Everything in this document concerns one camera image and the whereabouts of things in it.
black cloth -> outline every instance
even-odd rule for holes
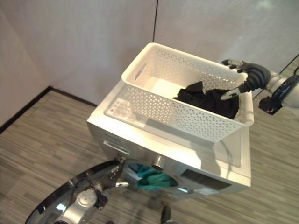
[[[221,100],[222,94],[227,91],[214,89],[204,93],[202,82],[198,82],[181,89],[174,99],[234,119],[239,110],[239,97]]]

teal cloth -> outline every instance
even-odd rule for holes
[[[142,178],[137,182],[137,186],[147,191],[168,188],[176,185],[176,181],[167,174],[144,165],[138,165],[137,174],[138,177]]]

robotic arm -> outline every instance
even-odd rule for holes
[[[81,191],[74,201],[73,192],[70,206],[56,219],[54,224],[84,224],[90,220],[93,213],[104,208],[108,202],[103,194],[104,190],[128,186],[127,182],[117,182],[123,170],[123,163],[109,170],[95,184],[90,182],[89,187]]]
[[[299,75],[296,74],[299,67],[294,71],[293,76],[286,78],[254,63],[231,59],[224,60],[222,63],[229,66],[230,69],[237,69],[239,73],[248,74],[246,81],[237,88],[226,92],[221,97],[222,100],[261,88],[270,92],[272,96],[260,101],[260,109],[273,115],[284,107],[299,118]]]

perforated plastic basket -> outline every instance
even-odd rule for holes
[[[124,97],[134,113],[212,142],[253,124],[251,92],[239,97],[240,109],[234,120],[172,98],[181,88],[198,81],[203,82],[205,92],[235,88],[246,77],[245,73],[157,43],[149,43],[121,76],[130,85]]]

wood-pattern flooring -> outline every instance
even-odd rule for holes
[[[252,187],[233,195],[171,205],[182,224],[298,224],[299,121],[289,111],[270,116],[254,100],[250,128]],[[0,223],[22,224],[52,191],[106,161],[86,120],[94,107],[51,91],[0,136]],[[128,189],[112,190],[92,224],[157,224],[163,202]]]

